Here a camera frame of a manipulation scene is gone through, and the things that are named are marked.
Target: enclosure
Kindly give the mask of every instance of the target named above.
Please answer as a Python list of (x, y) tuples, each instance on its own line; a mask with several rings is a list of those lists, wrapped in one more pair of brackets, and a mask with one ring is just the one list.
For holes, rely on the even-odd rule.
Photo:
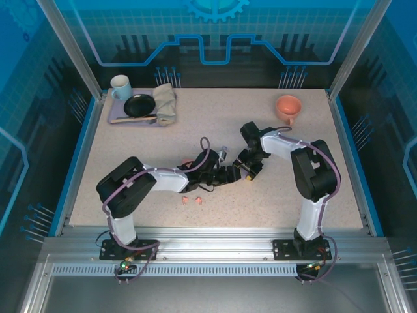
[[(0, 0), (0, 310), (414, 312), (415, 12), (406, 0)], [(118, 74), (135, 94), (170, 83), (175, 124), (112, 125)], [(307, 262), (275, 260), (302, 197), (273, 155), (257, 179), (186, 205), (151, 192), (133, 221), (161, 245), (119, 286), (119, 262), (99, 258), (98, 182), (128, 157), (175, 168), (202, 136), (231, 164), (243, 124), (285, 124), (282, 95), (302, 102), (290, 134), (324, 140), (342, 177), (323, 222), (338, 244), (326, 280), (301, 284)]]

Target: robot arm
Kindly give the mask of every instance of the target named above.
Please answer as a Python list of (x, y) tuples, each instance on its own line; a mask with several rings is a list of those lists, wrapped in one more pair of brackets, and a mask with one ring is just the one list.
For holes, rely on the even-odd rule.
[[(238, 168), (220, 166), (220, 162), (225, 157), (224, 151), (221, 152), (222, 158), (220, 158), (220, 152), (210, 150), (206, 161), (196, 171), (182, 173), (183, 170), (188, 169), (184, 164), (172, 171), (157, 169), (142, 175), (127, 185), (127, 188), (108, 203), (111, 213), (109, 219), (114, 232), (112, 235), (117, 236), (124, 245), (134, 245), (137, 236), (134, 229), (133, 212), (151, 191), (166, 190), (185, 193), (195, 190), (201, 183), (208, 186), (220, 186), (239, 180), (240, 170)], [(200, 164), (206, 153), (207, 150), (200, 153), (191, 163), (190, 168)], [(101, 201), (104, 203), (129, 178), (149, 168), (151, 167), (142, 164), (136, 157), (125, 160), (97, 184), (96, 189)]]
[[(300, 220), (295, 229), (294, 246), (299, 255), (307, 250), (315, 250), (310, 246), (316, 246), (317, 242), (323, 240), (317, 227), (323, 200), (337, 185), (333, 169), (313, 149), (301, 141), (280, 136), (279, 130), (275, 128), (259, 130), (254, 122), (249, 122), (240, 129), (240, 133), (248, 148), (239, 154), (234, 165), (248, 172), (247, 179), (252, 180), (257, 176), (263, 167), (262, 160), (270, 155), (278, 155), (292, 162), (296, 187), (304, 198)], [(333, 162), (324, 141), (317, 140), (310, 145), (321, 150)]]

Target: speckled countertop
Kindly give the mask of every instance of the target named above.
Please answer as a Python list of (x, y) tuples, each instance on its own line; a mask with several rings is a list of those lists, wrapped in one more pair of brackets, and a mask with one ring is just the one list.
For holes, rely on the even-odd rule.
[[(128, 157), (142, 163), (173, 168), (184, 158), (200, 152), (199, 139), (210, 139), (217, 151), (230, 149), (224, 164), (230, 164), (246, 143), (239, 133), (244, 123), (254, 121), (260, 128), (278, 127), (274, 115), (281, 95), (294, 95), (303, 111), (289, 136), (327, 142), (342, 176), (339, 194), (330, 201), (324, 227), (362, 228), (351, 182), (343, 159), (326, 93), (323, 89), (176, 89), (177, 122), (169, 127), (145, 128), (109, 125), (113, 103), (107, 97), (83, 174), (71, 225), (103, 226), (106, 216), (96, 185)], [(240, 180), (217, 188), (213, 193), (197, 189), (183, 194), (151, 192), (134, 212), (136, 226), (157, 227), (295, 227), (302, 197), (298, 193), (291, 164), (271, 156), (254, 181)], [(203, 205), (194, 202), (202, 197)]]

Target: orange cup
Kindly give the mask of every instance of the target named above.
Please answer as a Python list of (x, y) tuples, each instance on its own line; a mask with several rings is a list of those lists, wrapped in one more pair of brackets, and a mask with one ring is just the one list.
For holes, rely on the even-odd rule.
[(275, 112), (278, 119), (286, 122), (289, 126), (294, 124), (294, 120), (300, 114), (302, 103), (294, 96), (281, 96), (276, 101)]

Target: black frying pan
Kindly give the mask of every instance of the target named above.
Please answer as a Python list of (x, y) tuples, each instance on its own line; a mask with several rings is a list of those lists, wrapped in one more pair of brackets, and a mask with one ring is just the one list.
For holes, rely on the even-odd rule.
[(155, 109), (155, 100), (144, 94), (130, 97), (123, 106), (123, 110), (130, 117), (144, 117)]

